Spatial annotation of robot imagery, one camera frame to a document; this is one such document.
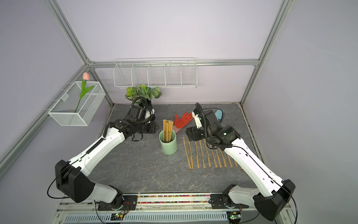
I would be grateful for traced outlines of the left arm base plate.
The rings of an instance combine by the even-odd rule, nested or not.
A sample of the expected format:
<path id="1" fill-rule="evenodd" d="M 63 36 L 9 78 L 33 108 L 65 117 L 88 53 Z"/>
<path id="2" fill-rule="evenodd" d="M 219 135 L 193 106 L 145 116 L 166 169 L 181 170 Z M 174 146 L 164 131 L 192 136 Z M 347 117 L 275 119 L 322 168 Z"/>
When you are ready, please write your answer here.
<path id="1" fill-rule="evenodd" d="M 137 195 L 123 195 L 121 205 L 113 205 L 111 203 L 99 202 L 98 211 L 134 211 L 138 202 Z"/>

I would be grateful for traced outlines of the black plant pot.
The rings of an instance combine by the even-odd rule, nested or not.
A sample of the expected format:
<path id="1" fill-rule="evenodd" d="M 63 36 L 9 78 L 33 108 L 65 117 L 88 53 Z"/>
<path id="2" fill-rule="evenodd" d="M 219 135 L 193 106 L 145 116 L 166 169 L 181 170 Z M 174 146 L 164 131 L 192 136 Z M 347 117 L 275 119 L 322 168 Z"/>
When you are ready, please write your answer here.
<path id="1" fill-rule="evenodd" d="M 144 108 L 146 110 L 146 114 L 145 114 L 146 118 L 151 117 L 151 116 L 154 115 L 155 110 L 154 110 L 154 108 L 152 106 L 151 101 L 146 102 Z"/>

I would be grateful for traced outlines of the white mesh basket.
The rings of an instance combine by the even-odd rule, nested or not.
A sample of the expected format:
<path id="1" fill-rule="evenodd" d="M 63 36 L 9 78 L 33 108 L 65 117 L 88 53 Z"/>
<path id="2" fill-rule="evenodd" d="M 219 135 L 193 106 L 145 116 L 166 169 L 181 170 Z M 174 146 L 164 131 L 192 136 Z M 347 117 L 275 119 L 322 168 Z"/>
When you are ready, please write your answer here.
<path id="1" fill-rule="evenodd" d="M 94 86 L 94 88 L 82 98 L 76 113 L 75 109 L 81 92 L 81 81 L 75 81 L 71 84 L 48 110 L 48 115 L 60 126 L 88 126 L 105 97 L 105 92 L 99 82 L 87 81 L 86 87 L 89 86 Z"/>

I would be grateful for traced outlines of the bundle of brown paper straws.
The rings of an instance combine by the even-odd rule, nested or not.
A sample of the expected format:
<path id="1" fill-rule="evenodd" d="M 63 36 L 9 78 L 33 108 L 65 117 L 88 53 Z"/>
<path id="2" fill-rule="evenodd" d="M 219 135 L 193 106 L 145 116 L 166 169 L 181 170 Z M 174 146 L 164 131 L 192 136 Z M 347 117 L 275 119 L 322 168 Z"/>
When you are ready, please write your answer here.
<path id="1" fill-rule="evenodd" d="M 174 122 L 171 120 L 163 120 L 163 142 L 169 143 L 172 136 L 172 128 Z"/>

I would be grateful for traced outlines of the green artificial plant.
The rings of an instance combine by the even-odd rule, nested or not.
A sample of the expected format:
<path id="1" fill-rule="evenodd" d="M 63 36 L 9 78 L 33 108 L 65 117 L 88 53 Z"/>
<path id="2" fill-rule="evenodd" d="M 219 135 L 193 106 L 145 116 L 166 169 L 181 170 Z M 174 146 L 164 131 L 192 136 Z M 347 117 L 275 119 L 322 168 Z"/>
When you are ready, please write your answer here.
<path id="1" fill-rule="evenodd" d="M 125 98 L 135 103 L 143 102 L 144 100 L 136 100 L 139 97 L 144 97 L 147 100 L 151 101 L 153 98 L 158 99 L 162 96 L 162 92 L 159 87 L 151 88 L 142 84 L 140 86 L 128 87 L 126 89 Z"/>

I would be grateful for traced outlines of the aluminium front rail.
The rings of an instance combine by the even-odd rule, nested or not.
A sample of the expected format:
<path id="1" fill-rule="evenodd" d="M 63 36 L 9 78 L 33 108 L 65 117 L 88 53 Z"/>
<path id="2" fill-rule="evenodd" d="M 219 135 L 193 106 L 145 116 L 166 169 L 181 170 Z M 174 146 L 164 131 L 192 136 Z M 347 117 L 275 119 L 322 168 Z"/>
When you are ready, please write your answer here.
<path id="1" fill-rule="evenodd" d="M 173 194 L 125 194 L 137 195 L 138 202 L 134 211 L 98 211 L 99 203 L 62 203 L 55 213 L 58 221 L 114 222 L 116 220 L 154 220 L 154 219 L 204 219 L 241 216 L 247 209 L 212 209 L 208 203 L 210 195 L 221 192 L 173 193 Z"/>

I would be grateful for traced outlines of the mint green storage cup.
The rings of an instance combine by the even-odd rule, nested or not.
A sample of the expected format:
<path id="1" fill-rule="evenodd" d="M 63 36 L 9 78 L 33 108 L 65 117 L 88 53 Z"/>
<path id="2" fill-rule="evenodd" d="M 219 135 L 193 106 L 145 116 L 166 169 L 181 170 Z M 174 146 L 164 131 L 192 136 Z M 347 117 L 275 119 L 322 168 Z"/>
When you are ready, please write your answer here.
<path id="1" fill-rule="evenodd" d="M 172 155 L 177 151 L 177 135 L 174 131 L 172 131 L 171 141 L 170 142 L 163 142 L 164 140 L 164 132 L 161 131 L 159 133 L 159 141 L 161 144 L 162 151 L 166 155 Z"/>

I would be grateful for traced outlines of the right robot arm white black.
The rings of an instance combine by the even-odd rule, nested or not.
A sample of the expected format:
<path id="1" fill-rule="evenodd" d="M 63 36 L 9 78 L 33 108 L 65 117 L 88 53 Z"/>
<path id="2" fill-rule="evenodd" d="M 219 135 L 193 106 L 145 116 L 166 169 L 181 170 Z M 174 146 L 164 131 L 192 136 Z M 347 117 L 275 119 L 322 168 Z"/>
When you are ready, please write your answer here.
<path id="1" fill-rule="evenodd" d="M 230 185 L 222 193 L 223 204 L 228 208 L 239 204 L 254 207 L 264 218 L 273 221 L 290 201 L 295 184 L 274 174 L 231 126 L 218 129 L 206 142 L 234 159 L 256 185 L 255 189 Z"/>

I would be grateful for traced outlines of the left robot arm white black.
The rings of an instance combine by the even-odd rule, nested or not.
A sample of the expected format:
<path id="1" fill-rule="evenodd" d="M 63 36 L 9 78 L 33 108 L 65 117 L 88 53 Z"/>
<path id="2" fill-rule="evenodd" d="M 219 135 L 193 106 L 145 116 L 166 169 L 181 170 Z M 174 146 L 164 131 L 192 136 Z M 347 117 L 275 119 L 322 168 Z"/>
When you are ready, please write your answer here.
<path id="1" fill-rule="evenodd" d="M 111 186 L 95 183 L 88 176 L 117 145 L 135 134 L 156 133 L 159 126 L 155 121 L 133 124 L 123 119 L 108 124 L 103 136 L 69 161 L 60 160 L 55 165 L 56 188 L 76 203 L 94 200 L 110 204 L 120 209 L 124 202 L 121 190 Z"/>

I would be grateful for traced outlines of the red hand-shaped scraper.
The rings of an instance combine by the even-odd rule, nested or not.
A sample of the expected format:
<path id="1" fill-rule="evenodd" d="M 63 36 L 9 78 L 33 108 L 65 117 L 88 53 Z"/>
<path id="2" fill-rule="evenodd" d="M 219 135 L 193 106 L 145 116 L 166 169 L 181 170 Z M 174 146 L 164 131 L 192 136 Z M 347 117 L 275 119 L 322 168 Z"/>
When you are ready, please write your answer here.
<path id="1" fill-rule="evenodd" d="M 191 120 L 193 116 L 191 113 L 184 113 L 181 118 L 176 114 L 174 118 L 173 130 L 175 133 L 178 133 L 182 128 L 184 128 Z"/>

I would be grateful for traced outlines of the pink artificial tulip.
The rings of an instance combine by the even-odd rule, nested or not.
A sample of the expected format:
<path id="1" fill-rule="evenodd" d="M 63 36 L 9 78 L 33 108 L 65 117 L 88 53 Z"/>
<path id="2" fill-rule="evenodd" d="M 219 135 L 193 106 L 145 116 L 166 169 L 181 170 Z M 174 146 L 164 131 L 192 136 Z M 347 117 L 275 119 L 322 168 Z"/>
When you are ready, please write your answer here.
<path id="1" fill-rule="evenodd" d="M 92 90 L 94 88 L 94 86 L 86 87 L 87 81 L 90 81 L 90 75 L 89 75 L 89 73 L 85 72 L 85 73 L 83 73 L 83 77 L 82 77 L 81 92 L 79 95 L 79 101 L 76 106 L 75 113 L 77 112 L 80 102 L 81 102 L 82 98 L 85 96 L 85 94 L 87 94 L 90 90 Z"/>

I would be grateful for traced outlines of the teal small spatula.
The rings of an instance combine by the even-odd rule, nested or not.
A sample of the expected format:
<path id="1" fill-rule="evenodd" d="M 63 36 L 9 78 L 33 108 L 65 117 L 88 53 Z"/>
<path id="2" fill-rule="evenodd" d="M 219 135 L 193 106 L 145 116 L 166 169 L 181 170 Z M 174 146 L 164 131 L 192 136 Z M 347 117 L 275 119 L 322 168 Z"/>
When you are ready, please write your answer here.
<path id="1" fill-rule="evenodd" d="M 221 109 L 218 109 L 215 112 L 215 116 L 218 119 L 218 121 L 221 123 L 223 121 L 223 119 L 224 119 L 224 112 Z"/>

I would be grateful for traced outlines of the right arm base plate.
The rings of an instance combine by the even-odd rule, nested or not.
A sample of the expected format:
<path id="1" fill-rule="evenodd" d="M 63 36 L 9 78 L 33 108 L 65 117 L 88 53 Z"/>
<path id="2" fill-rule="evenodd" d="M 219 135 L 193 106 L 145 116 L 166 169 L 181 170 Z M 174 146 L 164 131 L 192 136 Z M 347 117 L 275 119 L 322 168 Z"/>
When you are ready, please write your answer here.
<path id="1" fill-rule="evenodd" d="M 210 199 L 208 203 L 211 205 L 212 209 L 247 209 L 248 205 L 245 204 L 228 204 L 226 200 L 223 198 L 222 193 L 214 193 L 210 195 Z"/>

